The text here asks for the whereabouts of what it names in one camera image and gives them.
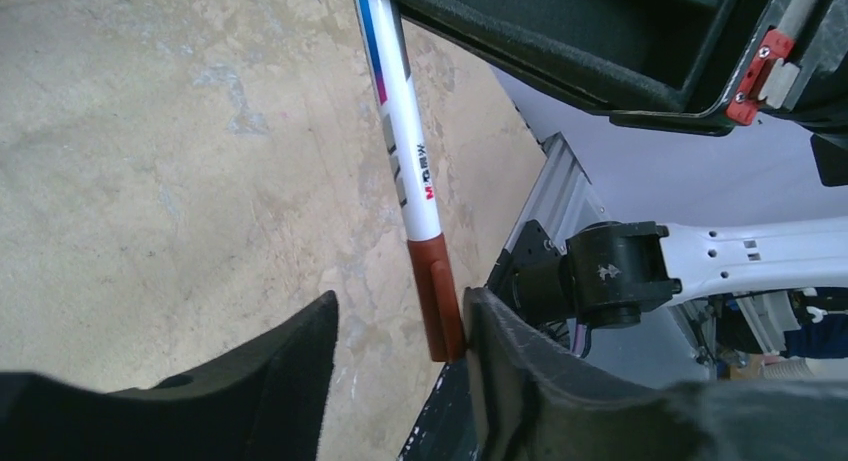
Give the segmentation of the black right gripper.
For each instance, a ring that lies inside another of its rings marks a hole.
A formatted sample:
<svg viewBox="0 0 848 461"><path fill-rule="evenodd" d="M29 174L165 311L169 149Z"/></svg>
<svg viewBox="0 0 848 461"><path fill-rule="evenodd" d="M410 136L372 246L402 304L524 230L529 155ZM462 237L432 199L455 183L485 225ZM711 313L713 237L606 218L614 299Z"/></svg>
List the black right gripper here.
<svg viewBox="0 0 848 461"><path fill-rule="evenodd" d="M821 183L847 183L847 0L731 0L691 110L721 136L759 114L811 134Z"/></svg>

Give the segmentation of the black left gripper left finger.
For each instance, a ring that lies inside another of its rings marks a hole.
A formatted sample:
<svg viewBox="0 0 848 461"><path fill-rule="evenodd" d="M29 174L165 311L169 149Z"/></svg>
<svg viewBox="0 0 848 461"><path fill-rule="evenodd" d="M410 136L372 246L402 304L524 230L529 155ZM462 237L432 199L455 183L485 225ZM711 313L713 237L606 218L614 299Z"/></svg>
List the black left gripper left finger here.
<svg viewBox="0 0 848 461"><path fill-rule="evenodd" d="M1 376L5 460L313 460L339 305L325 292L279 326L148 389L99 393Z"/></svg>

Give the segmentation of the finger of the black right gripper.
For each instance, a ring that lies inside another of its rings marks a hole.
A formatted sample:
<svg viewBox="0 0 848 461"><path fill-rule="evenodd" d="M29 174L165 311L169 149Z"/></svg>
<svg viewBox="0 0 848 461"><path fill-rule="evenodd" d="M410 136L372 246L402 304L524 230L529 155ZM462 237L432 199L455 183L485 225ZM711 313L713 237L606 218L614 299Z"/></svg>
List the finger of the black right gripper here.
<svg viewBox="0 0 848 461"><path fill-rule="evenodd" d="M737 0L391 0L538 91L627 127L706 133L698 76Z"/></svg>

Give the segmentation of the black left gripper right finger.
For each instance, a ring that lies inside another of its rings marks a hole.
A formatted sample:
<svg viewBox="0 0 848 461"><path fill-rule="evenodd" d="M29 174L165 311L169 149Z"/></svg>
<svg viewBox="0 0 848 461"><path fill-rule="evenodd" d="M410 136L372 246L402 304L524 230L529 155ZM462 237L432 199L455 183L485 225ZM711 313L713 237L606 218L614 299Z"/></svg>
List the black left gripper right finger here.
<svg viewBox="0 0 848 461"><path fill-rule="evenodd" d="M843 460L837 381L652 389L572 355L485 288L463 295L483 460Z"/></svg>

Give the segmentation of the red-brown marker cap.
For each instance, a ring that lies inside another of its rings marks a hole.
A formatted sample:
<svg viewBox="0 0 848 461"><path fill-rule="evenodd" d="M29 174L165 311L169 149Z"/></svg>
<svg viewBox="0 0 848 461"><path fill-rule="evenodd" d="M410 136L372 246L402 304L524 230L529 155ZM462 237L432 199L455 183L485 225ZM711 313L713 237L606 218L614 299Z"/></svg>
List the red-brown marker cap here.
<svg viewBox="0 0 848 461"><path fill-rule="evenodd" d="M445 236L408 241L407 248L430 357L456 362L466 350L465 334Z"/></svg>

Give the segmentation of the white whiteboard marker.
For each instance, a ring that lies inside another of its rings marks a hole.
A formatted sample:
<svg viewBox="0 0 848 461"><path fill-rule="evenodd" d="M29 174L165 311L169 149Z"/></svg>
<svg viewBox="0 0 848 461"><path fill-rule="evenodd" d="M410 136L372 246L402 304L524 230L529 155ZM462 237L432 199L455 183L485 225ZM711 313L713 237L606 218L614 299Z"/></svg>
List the white whiteboard marker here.
<svg viewBox="0 0 848 461"><path fill-rule="evenodd" d="M391 0L354 3L406 236L431 243L443 231L400 15Z"/></svg>

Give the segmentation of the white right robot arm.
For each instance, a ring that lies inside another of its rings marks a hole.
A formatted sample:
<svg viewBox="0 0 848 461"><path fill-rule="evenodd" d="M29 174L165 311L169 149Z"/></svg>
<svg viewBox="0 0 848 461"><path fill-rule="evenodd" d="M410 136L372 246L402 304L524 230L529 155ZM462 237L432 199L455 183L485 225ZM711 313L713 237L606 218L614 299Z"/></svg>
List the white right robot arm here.
<svg viewBox="0 0 848 461"><path fill-rule="evenodd" d="M612 123L724 136L758 114L810 131L821 182L847 182L847 0L388 0L408 20ZM557 271L514 278L530 322L636 324L729 293L843 287L847 220L742 227L602 223Z"/></svg>

